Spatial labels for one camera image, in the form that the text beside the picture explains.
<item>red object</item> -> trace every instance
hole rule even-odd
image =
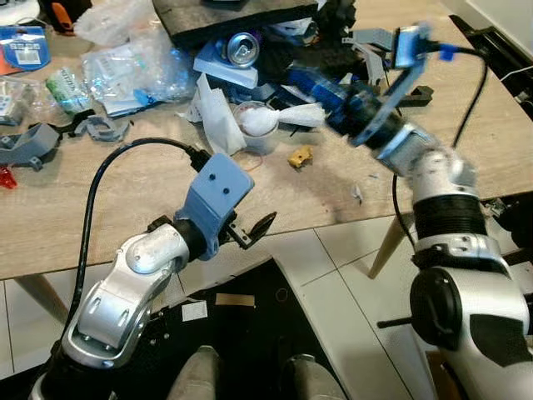
[[[8,189],[14,189],[17,187],[17,181],[9,171],[8,167],[0,167],[0,186],[4,186]]]

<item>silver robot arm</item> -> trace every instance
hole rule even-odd
[[[529,399],[533,356],[524,336],[530,315],[497,241],[487,236],[475,170],[393,112],[422,74],[425,49],[436,45],[429,32],[423,24],[398,29],[393,67],[403,72],[380,98],[359,82],[346,89],[297,65],[288,81],[322,104],[330,127],[349,144],[365,144],[409,180],[418,235],[413,262],[421,270],[410,294],[416,332],[443,352],[470,400]]]
[[[248,174],[228,156],[207,160],[173,220],[158,218],[117,250],[111,272],[91,289],[52,351],[32,400],[109,398],[110,372],[132,358],[153,300],[172,274],[196,258],[215,257],[229,237],[247,249],[267,233],[275,212],[250,232],[235,223],[234,207],[254,185]]]

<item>wooden table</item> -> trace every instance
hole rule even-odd
[[[393,30],[426,20],[435,40],[468,45],[435,0],[358,0],[357,12],[356,28]],[[29,78],[45,78],[63,65],[79,69],[77,55],[90,48],[76,38],[55,37],[51,43],[52,63]],[[433,57],[418,81],[435,90],[433,101],[406,114],[450,143],[480,74],[481,64],[473,57],[459,55],[454,62]],[[202,128],[176,115],[185,109],[185,105],[165,104],[132,116],[135,125],[126,140],[159,136],[206,146]],[[326,127],[294,137],[288,132],[279,135],[276,151],[251,172],[256,186],[237,208],[243,227],[250,228],[272,211],[278,211],[278,216],[271,233],[394,213],[391,173],[366,148],[346,145]],[[286,159],[302,143],[316,145],[315,158],[312,165],[297,172]],[[42,171],[13,169],[19,187],[1,189],[0,195],[0,279],[77,266],[87,191],[97,167],[117,146],[94,142],[89,136],[66,138],[56,158]],[[533,190],[533,125],[492,72],[459,151],[478,168],[482,198]],[[235,159],[244,168],[260,162],[245,153]],[[172,215],[182,206],[194,176],[188,157],[172,147],[140,147],[119,158],[106,173],[97,196],[89,263],[112,260],[125,239],[160,215]],[[362,205],[351,195],[355,184],[364,195]],[[401,208],[408,210],[409,190],[404,185],[399,189]]]

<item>table leg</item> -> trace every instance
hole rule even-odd
[[[37,274],[16,277],[15,282],[60,323],[64,324],[67,321],[67,308],[50,282],[43,275]]]
[[[413,214],[410,212],[402,214],[402,219],[407,226],[407,229],[409,229],[414,221]],[[398,217],[394,217],[394,221],[392,221],[389,230],[386,232],[385,238],[381,243],[380,250],[377,252],[377,256],[372,264],[372,268],[370,268],[370,271],[368,272],[368,277],[370,279],[377,277],[377,274],[380,273],[381,269],[385,266],[386,262],[395,252],[396,248],[400,245],[404,236],[405,234],[403,229],[401,229]]]

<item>white tile floor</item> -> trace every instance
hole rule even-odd
[[[391,218],[266,237],[242,251],[227,244],[210,262],[193,262],[156,301],[179,303],[200,288],[220,284],[274,257],[325,348],[345,389],[354,399],[435,398],[420,339],[410,327],[376,328],[383,319],[409,315],[408,293],[416,269],[404,241],[375,280],[366,277]],[[491,235],[502,251],[515,248],[495,222]],[[533,292],[530,264],[513,267],[525,292]],[[108,265],[90,267],[86,288],[103,278]],[[65,303],[74,271],[47,275]],[[61,326],[14,281],[0,284],[0,378],[42,363]]]

